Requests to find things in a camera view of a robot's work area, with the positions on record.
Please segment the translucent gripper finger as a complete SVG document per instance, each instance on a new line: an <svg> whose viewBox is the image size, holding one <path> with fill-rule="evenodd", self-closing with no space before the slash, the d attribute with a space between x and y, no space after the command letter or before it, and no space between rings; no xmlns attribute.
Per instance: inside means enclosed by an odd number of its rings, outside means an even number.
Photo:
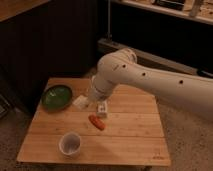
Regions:
<svg viewBox="0 0 213 171"><path fill-rule="evenodd" d="M88 108L89 105L90 105L90 103L91 102L88 99L83 100L83 102L82 102L82 108L83 109Z"/></svg>

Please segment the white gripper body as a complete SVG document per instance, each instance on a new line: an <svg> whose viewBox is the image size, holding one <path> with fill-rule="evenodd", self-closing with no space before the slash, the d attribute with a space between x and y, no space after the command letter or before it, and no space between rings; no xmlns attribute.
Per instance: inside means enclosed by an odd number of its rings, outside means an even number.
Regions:
<svg viewBox="0 0 213 171"><path fill-rule="evenodd" d="M87 98L91 103L105 101L108 98L108 95L98 91L94 87L88 89Z"/></svg>

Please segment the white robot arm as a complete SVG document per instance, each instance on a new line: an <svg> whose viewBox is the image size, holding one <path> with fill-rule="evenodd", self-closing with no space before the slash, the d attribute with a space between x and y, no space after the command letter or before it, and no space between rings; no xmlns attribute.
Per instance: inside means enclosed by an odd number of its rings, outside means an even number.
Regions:
<svg viewBox="0 0 213 171"><path fill-rule="evenodd" d="M139 65L135 52L124 48L99 59L88 101L108 99L119 84L143 89L213 122L213 79Z"/></svg>

